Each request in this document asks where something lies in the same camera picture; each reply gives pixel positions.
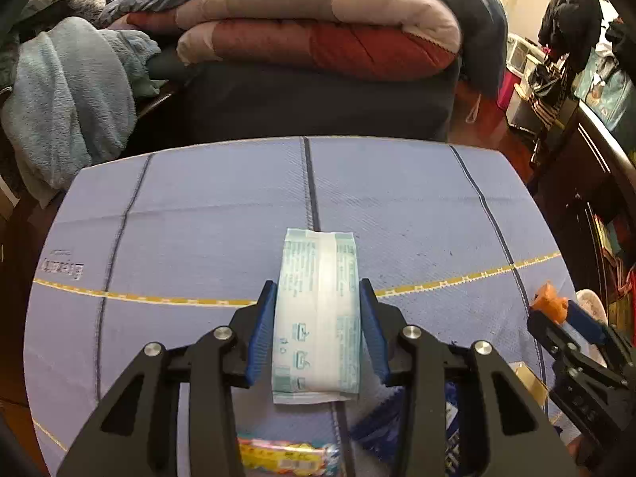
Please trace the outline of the white teal tissue packet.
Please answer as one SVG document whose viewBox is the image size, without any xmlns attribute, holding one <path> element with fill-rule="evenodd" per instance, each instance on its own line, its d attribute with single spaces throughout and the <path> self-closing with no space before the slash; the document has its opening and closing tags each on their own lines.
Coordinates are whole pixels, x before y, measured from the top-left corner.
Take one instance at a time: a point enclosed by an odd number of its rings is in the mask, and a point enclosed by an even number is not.
<svg viewBox="0 0 636 477">
<path fill-rule="evenodd" d="M 276 298 L 271 390 L 278 405 L 350 401 L 359 394 L 361 312 L 350 233 L 290 228 Z"/>
</svg>

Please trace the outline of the white pink-dotted trash bin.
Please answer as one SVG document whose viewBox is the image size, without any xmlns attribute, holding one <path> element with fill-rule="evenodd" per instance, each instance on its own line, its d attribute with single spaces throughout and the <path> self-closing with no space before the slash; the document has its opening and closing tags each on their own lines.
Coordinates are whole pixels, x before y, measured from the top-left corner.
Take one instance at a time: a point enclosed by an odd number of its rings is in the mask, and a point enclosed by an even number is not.
<svg viewBox="0 0 636 477">
<path fill-rule="evenodd" d="M 592 318 L 604 325 L 608 324 L 607 314 L 601 298 L 599 298 L 592 290 L 584 289 L 578 290 L 576 293 L 578 305 Z M 599 365 L 606 367 L 604 357 L 595 346 L 589 346 L 589 356 L 597 362 Z"/>
</svg>

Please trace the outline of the orange candy wrapper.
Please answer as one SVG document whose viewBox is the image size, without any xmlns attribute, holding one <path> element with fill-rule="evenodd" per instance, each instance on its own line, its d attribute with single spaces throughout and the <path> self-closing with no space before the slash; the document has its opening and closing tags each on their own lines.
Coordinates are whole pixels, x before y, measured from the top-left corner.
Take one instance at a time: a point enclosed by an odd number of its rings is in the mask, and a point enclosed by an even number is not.
<svg viewBox="0 0 636 477">
<path fill-rule="evenodd" d="M 556 287 L 547 281 L 537 290 L 531 308 L 542 312 L 555 324 L 562 325 L 567 320 L 568 299 L 559 296 Z"/>
</svg>

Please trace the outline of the dark blue snack wrapper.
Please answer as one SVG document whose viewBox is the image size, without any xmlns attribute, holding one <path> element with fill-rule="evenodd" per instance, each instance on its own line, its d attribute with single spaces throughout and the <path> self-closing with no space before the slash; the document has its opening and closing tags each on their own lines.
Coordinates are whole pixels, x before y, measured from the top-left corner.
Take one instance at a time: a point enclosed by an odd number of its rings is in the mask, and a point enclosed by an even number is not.
<svg viewBox="0 0 636 477">
<path fill-rule="evenodd" d="M 445 475 L 458 476 L 459 421 L 457 389 L 454 383 L 445 383 L 445 399 Z M 388 465 L 394 463 L 397 453 L 403 402 L 404 390 L 399 388 L 350 431 L 351 438 L 363 450 Z"/>
</svg>

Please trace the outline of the colourful candy wrapper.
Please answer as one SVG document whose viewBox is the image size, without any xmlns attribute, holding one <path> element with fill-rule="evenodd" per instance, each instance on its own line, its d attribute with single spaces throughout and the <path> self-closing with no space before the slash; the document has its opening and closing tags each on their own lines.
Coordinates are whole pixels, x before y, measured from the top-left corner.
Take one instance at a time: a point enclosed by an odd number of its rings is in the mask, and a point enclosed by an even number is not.
<svg viewBox="0 0 636 477">
<path fill-rule="evenodd" d="M 238 438 L 245 469 L 273 475 L 337 476 L 341 451 L 334 444 L 314 446 L 307 442 L 283 442 L 259 438 Z"/>
</svg>

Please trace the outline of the blue tablecloth with yellow lines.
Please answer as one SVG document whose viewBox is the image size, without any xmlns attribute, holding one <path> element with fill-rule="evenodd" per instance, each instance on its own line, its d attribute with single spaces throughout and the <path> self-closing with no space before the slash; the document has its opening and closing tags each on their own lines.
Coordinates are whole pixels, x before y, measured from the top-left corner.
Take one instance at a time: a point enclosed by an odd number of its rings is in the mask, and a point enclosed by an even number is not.
<svg viewBox="0 0 636 477">
<path fill-rule="evenodd" d="M 189 345 L 276 280 L 291 228 L 353 234 L 360 276 L 406 320 L 550 377 L 526 309 L 543 283 L 574 285 L 502 154 L 373 138 L 167 150 L 83 170 L 47 235 L 24 346 L 47 468 L 146 343 Z"/>
</svg>

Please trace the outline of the dark wooden cabinet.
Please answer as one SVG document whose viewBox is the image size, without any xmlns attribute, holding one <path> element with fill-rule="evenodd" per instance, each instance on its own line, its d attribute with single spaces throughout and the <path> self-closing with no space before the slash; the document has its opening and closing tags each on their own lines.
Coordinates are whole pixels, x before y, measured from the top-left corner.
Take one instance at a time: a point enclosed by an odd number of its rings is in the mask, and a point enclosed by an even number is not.
<svg viewBox="0 0 636 477">
<path fill-rule="evenodd" d="M 574 287 L 595 292 L 610 322 L 634 338 L 635 166 L 584 103 L 541 161 L 529 190 Z"/>
</svg>

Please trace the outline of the teal shopping bag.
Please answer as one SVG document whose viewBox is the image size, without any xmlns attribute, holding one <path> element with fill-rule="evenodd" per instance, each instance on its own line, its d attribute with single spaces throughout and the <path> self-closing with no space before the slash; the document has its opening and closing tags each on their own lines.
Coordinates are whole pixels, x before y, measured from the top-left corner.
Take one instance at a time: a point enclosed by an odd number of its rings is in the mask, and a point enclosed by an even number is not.
<svg viewBox="0 0 636 477">
<path fill-rule="evenodd" d="M 624 132 L 635 117 L 635 86 L 615 55 L 592 50 L 574 91 L 609 132 Z"/>
</svg>

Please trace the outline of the red and pink folded quilt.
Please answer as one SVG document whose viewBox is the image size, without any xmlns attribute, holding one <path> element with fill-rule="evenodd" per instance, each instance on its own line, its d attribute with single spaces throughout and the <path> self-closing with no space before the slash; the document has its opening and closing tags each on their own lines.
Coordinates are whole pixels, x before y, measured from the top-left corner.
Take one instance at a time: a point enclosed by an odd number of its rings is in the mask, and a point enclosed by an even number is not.
<svg viewBox="0 0 636 477">
<path fill-rule="evenodd" d="M 441 0 L 190 0 L 112 24 L 177 36 L 185 65 L 265 62 L 388 82 L 435 76 L 462 43 Z"/>
</svg>

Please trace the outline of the light blue towel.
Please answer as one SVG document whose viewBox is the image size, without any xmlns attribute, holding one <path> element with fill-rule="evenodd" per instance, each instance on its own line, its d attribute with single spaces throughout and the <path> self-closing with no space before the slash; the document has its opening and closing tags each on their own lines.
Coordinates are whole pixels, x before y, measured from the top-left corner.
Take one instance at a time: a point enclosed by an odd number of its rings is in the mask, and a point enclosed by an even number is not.
<svg viewBox="0 0 636 477">
<path fill-rule="evenodd" d="M 21 45 L 1 127 L 41 207 L 82 169 L 123 153 L 136 98 L 159 92 L 148 62 L 160 51 L 142 31 L 97 29 L 75 16 Z"/>
</svg>

